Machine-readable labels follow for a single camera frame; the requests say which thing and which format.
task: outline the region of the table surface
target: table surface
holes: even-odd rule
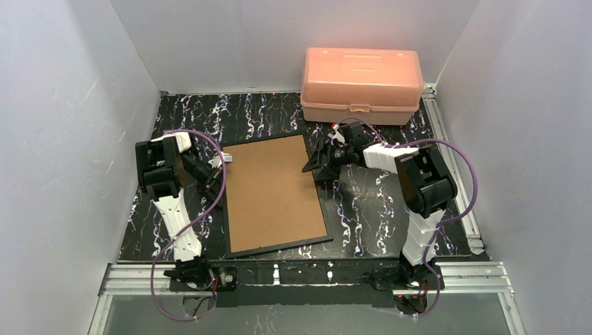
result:
[[[222,145],[257,140],[261,137],[304,133],[307,149],[324,140],[330,124],[307,122],[302,117],[299,93],[222,94],[164,96],[154,124],[152,138],[169,129],[191,128],[209,133]],[[406,143],[433,137],[423,103],[402,127],[377,126],[380,138],[389,143]],[[203,146],[204,155],[213,156]],[[398,257],[405,243],[409,221],[397,176],[382,170],[355,165],[343,167],[338,181],[320,185],[327,229],[333,241],[309,244],[281,251],[245,256],[255,259]],[[209,203],[191,180],[186,188],[190,218],[203,213]],[[451,202],[444,218],[457,215]],[[210,259],[225,259],[222,209],[214,210],[194,226],[204,253]],[[120,261],[151,261],[169,242],[156,206],[148,195],[136,191],[120,250]],[[441,228],[437,254],[471,255],[460,222]],[[172,260],[170,251],[163,260]]]

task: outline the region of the box latch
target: box latch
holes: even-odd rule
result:
[[[350,112],[370,112],[370,105],[358,105],[358,104],[351,104],[349,105]]]

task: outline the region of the box lid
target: box lid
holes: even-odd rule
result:
[[[302,79],[305,107],[340,110],[416,106],[424,88],[417,52],[405,50],[312,47]]]

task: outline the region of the glass panel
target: glass panel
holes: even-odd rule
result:
[[[169,313],[187,316],[182,297],[159,297],[159,300]],[[186,299],[189,311],[195,307],[197,300]],[[441,295],[437,307],[418,322],[363,305],[217,308],[198,322],[178,322],[161,314],[150,296],[115,296],[105,328],[105,334],[109,335],[394,334],[395,331],[405,335],[510,334],[498,295],[494,293]]]

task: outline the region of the wire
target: wire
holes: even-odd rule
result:
[[[202,139],[204,139],[206,142],[208,142],[210,145],[212,145],[215,148],[215,150],[222,162],[222,185],[220,186],[220,193],[218,194],[218,197],[216,197],[216,199],[213,201],[213,203],[200,216],[198,216],[195,220],[191,221],[188,225],[183,227],[172,239],[170,239],[170,242],[168,242],[168,244],[164,248],[161,249],[161,252],[159,252],[158,255],[156,255],[156,257],[152,261],[152,268],[150,269],[150,293],[152,294],[152,300],[154,300],[154,304],[156,305],[156,307],[159,309],[159,311],[162,314],[166,315],[168,318],[176,320],[176,321],[193,321],[193,320],[197,320],[199,318],[203,318],[204,316],[210,314],[214,310],[214,308],[204,312],[202,315],[193,316],[192,318],[178,318],[177,316],[171,315],[167,311],[165,311],[164,308],[158,302],[158,299],[156,298],[156,293],[154,292],[154,271],[156,269],[156,261],[158,261],[158,259],[160,257],[162,257],[162,255],[165,253],[165,251],[172,246],[172,244],[175,242],[177,237],[181,236],[181,234],[183,234],[185,231],[187,231],[188,229],[193,227],[193,225],[200,222],[206,215],[208,215],[216,207],[216,205],[218,204],[218,202],[222,198],[222,195],[224,194],[224,189],[226,188],[226,163],[224,161],[224,155],[222,154],[222,149],[220,148],[220,146],[218,145],[216,140],[212,136],[210,136],[206,133],[203,133],[201,131],[195,131],[192,129],[177,129],[175,131],[166,131],[165,134],[183,133],[183,132],[190,133],[192,135],[201,137]]]
[[[196,289],[196,290],[198,290],[198,291],[204,291],[204,290],[207,290],[208,288],[210,288],[210,287],[212,286],[212,284],[214,283],[214,281],[215,281],[215,280],[214,280],[214,279],[212,279],[212,280],[210,280],[210,281],[209,281],[209,284],[207,284],[207,286],[206,286],[206,287],[204,287],[204,288],[195,288],[195,289]]]
[[[416,297],[421,297],[423,290],[424,290],[424,283],[422,283],[422,285],[420,286],[420,291],[415,296]]]
[[[372,126],[371,124],[369,124],[368,122],[362,120],[359,117],[344,117],[341,120],[335,122],[336,124],[342,124],[345,120],[358,120],[360,122],[362,122],[363,124],[365,124],[368,128],[370,128],[371,131],[374,132],[374,137],[379,137],[378,131],[376,131],[376,129],[374,128],[374,126]]]
[[[426,290],[423,295],[420,295],[420,297],[425,297],[427,295],[427,291],[429,291],[429,283],[426,281]]]
[[[214,284],[214,289],[212,290],[212,297],[214,301],[216,301],[216,290],[218,289],[218,279],[216,278],[216,283]]]
[[[193,315],[192,315],[192,316],[195,316],[195,315],[198,313],[198,311],[199,311],[199,309],[200,309],[200,307],[202,306],[202,303],[203,303],[204,301],[206,301],[206,300],[208,300],[208,299],[211,299],[211,298],[212,298],[212,297],[205,297],[205,298],[201,299],[201,300],[200,300],[200,303],[199,303],[199,304],[198,304],[198,306],[195,308],[195,312],[193,312]]]
[[[466,207],[466,209],[462,213],[460,213],[459,215],[457,215],[453,218],[447,218],[446,220],[442,220],[436,225],[437,229],[434,232],[434,235],[432,235],[431,239],[427,243],[428,246],[426,247],[426,249],[424,251],[424,255],[422,257],[422,262],[425,265],[425,267],[434,275],[434,278],[436,278],[436,297],[434,298],[434,302],[432,302],[431,305],[423,313],[419,313],[417,315],[414,315],[417,317],[426,316],[429,312],[431,312],[434,309],[434,307],[438,303],[438,300],[440,299],[440,290],[441,290],[440,278],[438,277],[438,273],[436,272],[436,270],[434,270],[434,268],[431,267],[429,265],[429,263],[427,262],[427,254],[429,252],[429,249],[431,248],[431,245],[435,242],[436,238],[438,237],[441,227],[443,227],[444,225],[447,225],[448,223],[455,222],[456,220],[460,220],[461,218],[463,218],[467,214],[469,214],[469,212],[471,212],[471,210],[475,206],[475,202],[477,201],[477,193],[478,193],[478,189],[479,189],[478,183],[477,183],[477,173],[475,172],[475,167],[473,166],[471,161],[468,159],[466,154],[452,143],[449,143],[449,142],[446,142],[443,140],[439,140],[437,138],[428,138],[425,140],[417,140],[417,141],[409,142],[406,144],[393,145],[390,147],[402,148],[402,147],[410,147],[412,145],[420,145],[420,144],[425,144],[425,143],[438,143],[438,144],[445,145],[446,147],[449,147],[452,150],[454,150],[457,154],[459,154],[459,156],[461,156],[464,159],[465,163],[468,166],[468,170],[471,172],[471,179],[473,180],[473,196],[471,197],[471,201],[468,203],[468,206]]]

